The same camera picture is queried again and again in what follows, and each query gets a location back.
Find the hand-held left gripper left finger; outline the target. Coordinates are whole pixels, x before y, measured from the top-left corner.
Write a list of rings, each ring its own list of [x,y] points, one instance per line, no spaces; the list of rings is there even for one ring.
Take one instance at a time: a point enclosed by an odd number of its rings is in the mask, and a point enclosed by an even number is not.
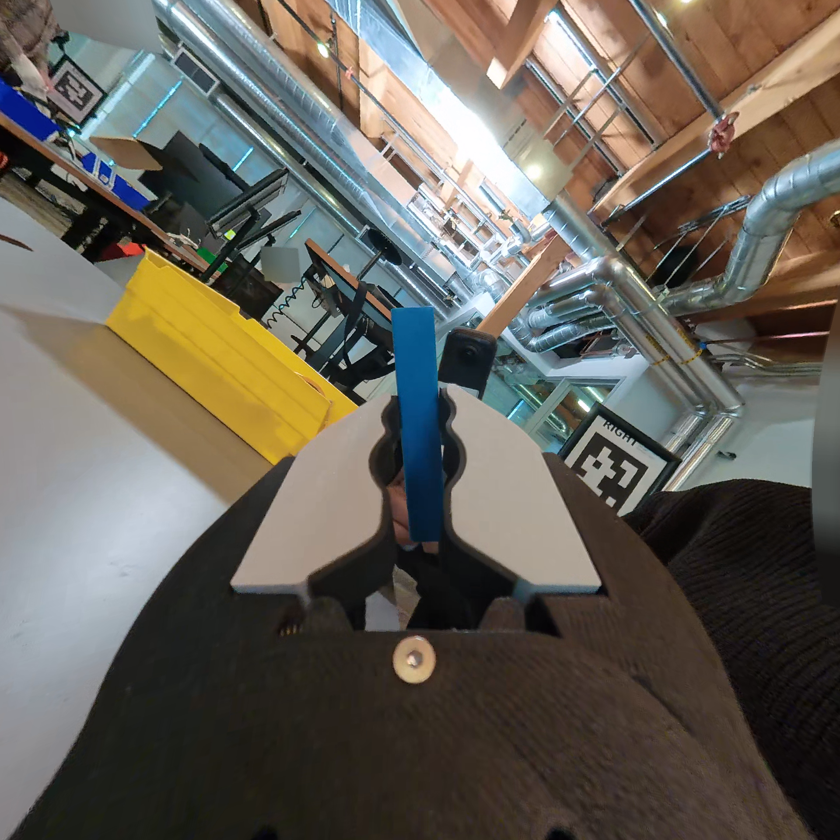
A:
[[[240,594],[365,598],[396,561],[386,490],[388,395],[325,428],[290,462],[232,577]]]

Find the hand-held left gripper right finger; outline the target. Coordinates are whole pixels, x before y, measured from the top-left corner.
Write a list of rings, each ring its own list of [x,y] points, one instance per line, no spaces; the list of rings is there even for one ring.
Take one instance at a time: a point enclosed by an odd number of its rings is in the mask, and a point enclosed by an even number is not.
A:
[[[459,387],[442,392],[457,454],[444,491],[454,548],[535,595],[591,595],[602,579],[540,447],[520,426]]]

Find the blue stick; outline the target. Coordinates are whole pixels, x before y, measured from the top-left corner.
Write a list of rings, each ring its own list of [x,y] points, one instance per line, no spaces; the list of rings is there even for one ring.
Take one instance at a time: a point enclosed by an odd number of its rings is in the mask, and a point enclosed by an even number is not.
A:
[[[443,530],[445,473],[434,315],[425,307],[392,312],[402,472],[408,531],[415,543],[438,543]]]

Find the person's right forearm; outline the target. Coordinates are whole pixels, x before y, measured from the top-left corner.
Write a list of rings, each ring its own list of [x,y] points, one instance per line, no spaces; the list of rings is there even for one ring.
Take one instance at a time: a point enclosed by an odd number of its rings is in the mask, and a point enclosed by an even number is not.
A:
[[[774,778],[814,838],[839,838],[839,616],[817,580],[810,488],[731,479],[624,517],[714,643]]]

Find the black white marker sign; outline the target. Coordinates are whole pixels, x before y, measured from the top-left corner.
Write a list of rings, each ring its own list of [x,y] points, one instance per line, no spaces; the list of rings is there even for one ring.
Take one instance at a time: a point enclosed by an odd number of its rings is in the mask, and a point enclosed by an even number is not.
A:
[[[680,457],[601,403],[573,431],[560,458],[620,517],[662,490],[681,464]]]

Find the wooden top standing desk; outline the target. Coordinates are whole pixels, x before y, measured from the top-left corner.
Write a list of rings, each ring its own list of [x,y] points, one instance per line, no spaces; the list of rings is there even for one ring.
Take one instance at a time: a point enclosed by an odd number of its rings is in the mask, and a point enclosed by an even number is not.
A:
[[[358,281],[335,258],[308,239],[310,266],[303,279],[316,302],[338,325],[321,346],[308,355],[313,370],[357,402],[355,388],[394,371],[392,310],[401,305],[377,285]]]

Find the yellow storage bin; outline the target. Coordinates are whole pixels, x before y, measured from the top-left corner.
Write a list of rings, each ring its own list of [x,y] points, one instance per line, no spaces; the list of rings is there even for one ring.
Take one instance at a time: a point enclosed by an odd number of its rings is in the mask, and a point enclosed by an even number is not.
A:
[[[235,303],[153,251],[106,324],[272,465],[357,409]]]

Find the black monitor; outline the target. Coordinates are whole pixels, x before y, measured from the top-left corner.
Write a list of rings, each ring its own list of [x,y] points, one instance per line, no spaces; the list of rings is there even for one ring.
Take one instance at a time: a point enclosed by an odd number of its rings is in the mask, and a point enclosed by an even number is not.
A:
[[[209,233],[225,238],[227,231],[233,230],[234,238],[242,238],[255,232],[263,208],[280,194],[288,175],[286,166],[278,168],[228,200],[206,219]]]

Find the small framed marker sign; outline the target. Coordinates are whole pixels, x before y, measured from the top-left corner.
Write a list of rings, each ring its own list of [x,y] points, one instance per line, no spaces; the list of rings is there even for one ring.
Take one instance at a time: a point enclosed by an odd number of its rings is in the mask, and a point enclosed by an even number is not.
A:
[[[99,84],[68,56],[61,57],[49,74],[48,102],[70,123],[84,126],[107,96]]]

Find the blue parts tray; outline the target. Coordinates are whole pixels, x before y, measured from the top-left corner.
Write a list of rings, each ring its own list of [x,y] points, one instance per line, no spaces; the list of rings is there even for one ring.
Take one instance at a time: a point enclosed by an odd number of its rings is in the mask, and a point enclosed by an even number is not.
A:
[[[101,154],[74,141],[74,130],[52,119],[47,114],[47,106],[36,103],[4,81],[1,82],[1,111],[4,117],[32,134],[37,141],[55,147],[72,167],[87,173],[134,211],[142,212],[152,203],[150,197],[123,178]]]

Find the silver ventilation duct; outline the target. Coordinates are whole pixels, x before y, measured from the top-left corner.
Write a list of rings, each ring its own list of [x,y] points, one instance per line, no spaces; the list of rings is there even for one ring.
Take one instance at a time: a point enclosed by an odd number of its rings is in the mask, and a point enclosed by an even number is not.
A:
[[[670,293],[660,306],[681,317],[750,299],[770,277],[802,211],[837,194],[838,139],[786,165],[763,185],[746,209],[722,274]]]
[[[568,243],[570,253],[508,326],[511,334],[529,352],[542,353],[560,346],[561,338],[582,337],[583,323],[557,323],[533,335],[522,314],[530,303],[559,303],[560,311],[552,312],[550,318],[567,317],[585,308],[601,311],[688,407],[665,447],[681,457],[680,473],[690,473],[714,454],[740,420],[740,394],[702,358],[700,347],[659,305],[635,268],[564,192],[542,215]]]
[[[409,204],[416,190],[235,3],[153,2],[156,17],[231,92],[303,156],[362,217],[397,246],[406,289],[440,317],[455,269]]]

